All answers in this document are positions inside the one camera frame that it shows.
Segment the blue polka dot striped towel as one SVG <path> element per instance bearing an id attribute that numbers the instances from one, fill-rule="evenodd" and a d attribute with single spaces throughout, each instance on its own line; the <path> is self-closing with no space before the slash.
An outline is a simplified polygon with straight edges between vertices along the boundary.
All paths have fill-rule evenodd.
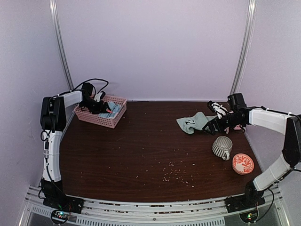
<path id="1" fill-rule="evenodd" d="M 113 118 L 122 108 L 122 105 L 116 104 L 113 101 L 108 102 L 109 112 L 107 118 Z"/>

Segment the light blue terry towel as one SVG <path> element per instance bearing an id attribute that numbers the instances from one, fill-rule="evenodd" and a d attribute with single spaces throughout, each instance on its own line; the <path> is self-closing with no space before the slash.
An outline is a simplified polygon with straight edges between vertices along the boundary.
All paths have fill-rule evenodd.
<path id="1" fill-rule="evenodd" d="M 114 117 L 114 113 L 112 111 L 106 112 L 106 113 L 100 113 L 98 114 L 99 117 L 103 117 L 103 118 L 113 118 Z"/>

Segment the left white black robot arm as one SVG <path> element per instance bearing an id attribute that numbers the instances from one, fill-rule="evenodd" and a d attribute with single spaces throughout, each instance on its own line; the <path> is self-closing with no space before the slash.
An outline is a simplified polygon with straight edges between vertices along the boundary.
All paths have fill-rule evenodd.
<path id="1" fill-rule="evenodd" d="M 108 104 L 102 100 L 105 96 L 103 90 L 108 85 L 109 82 L 104 79 L 88 79 L 72 90 L 42 100 L 40 139 L 44 145 L 44 170 L 41 188 L 57 209 L 63 209 L 68 204 L 59 167 L 60 142 L 67 125 L 66 109 L 79 104 L 91 113 L 110 112 Z"/>

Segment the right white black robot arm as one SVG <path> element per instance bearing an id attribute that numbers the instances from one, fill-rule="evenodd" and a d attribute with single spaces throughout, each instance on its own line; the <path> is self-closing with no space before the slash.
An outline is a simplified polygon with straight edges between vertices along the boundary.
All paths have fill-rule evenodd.
<path id="1" fill-rule="evenodd" d="M 241 93 L 227 97 L 228 107 L 209 101 L 207 107 L 217 116 L 202 130 L 214 135 L 239 126 L 249 128 L 247 139 L 264 171 L 245 186 L 241 204 L 250 208 L 262 194 L 284 180 L 301 162 L 301 116 L 264 106 L 247 106 Z"/>

